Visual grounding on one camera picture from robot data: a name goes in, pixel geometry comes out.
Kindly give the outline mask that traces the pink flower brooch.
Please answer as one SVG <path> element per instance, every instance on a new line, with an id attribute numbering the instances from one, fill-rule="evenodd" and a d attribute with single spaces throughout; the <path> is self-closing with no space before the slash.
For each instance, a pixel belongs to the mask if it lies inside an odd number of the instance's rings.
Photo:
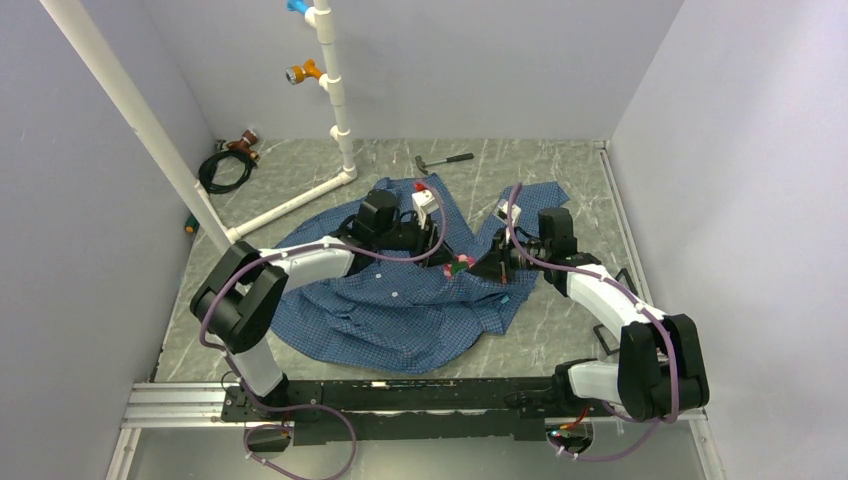
<path id="1" fill-rule="evenodd" d="M 470 269 L 475 264 L 473 257 L 460 254 L 450 260 L 443 266 L 443 274 L 446 278 L 453 278 L 459 273 Z"/>

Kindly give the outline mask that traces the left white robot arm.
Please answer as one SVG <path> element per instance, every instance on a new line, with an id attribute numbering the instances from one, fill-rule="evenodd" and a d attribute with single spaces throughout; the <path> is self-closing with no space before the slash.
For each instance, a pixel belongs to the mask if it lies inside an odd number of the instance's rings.
<path id="1" fill-rule="evenodd" d="M 316 282 L 350 277 L 377 260 L 430 267 L 449 262 L 447 214 L 432 187 L 418 183 L 405 220 L 398 197 L 374 189 L 356 213 L 316 241 L 259 250 L 231 245 L 190 302 L 200 343 L 218 351 L 248 393 L 248 407 L 264 420 L 289 404 L 289 379 L 266 335 L 282 296 Z"/>

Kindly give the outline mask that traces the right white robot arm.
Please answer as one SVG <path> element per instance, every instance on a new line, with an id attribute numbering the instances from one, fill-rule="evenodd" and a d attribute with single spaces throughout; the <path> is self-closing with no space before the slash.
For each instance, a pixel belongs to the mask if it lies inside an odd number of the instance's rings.
<path id="1" fill-rule="evenodd" d="M 494 215 L 504 225 L 470 274 L 506 285 L 521 272 L 536 271 L 618 342 L 615 363 L 580 359 L 556 367 L 550 391 L 555 409 L 574 415 L 592 401 L 604 402 L 645 422 L 706 406 L 710 391 L 694 321 L 645 302 L 594 255 L 579 251 L 568 209 L 539 211 L 535 235 L 518 226 L 519 214 L 517 206 L 499 202 Z"/>

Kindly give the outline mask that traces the blue checkered shirt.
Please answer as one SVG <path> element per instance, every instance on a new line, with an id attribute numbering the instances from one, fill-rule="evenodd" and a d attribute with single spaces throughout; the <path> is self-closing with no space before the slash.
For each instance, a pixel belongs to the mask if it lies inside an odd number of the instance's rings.
<path id="1" fill-rule="evenodd" d="M 438 175 L 424 182 L 440 193 L 446 207 L 445 243 L 457 254 L 479 260 L 503 222 L 490 215 L 472 233 Z M 356 213 L 362 200 L 313 216 L 276 248 L 319 240 Z M 536 235 L 538 212 L 568 200 L 556 182 L 525 184 L 515 202 L 521 208 L 517 226 Z M 422 374 L 463 354 L 483 333 L 505 334 L 537 278 L 537 272 L 523 270 L 502 285 L 465 272 L 449 278 L 441 265 L 421 268 L 376 260 L 351 277 L 284 294 L 271 329 L 283 342 L 318 361 Z"/>

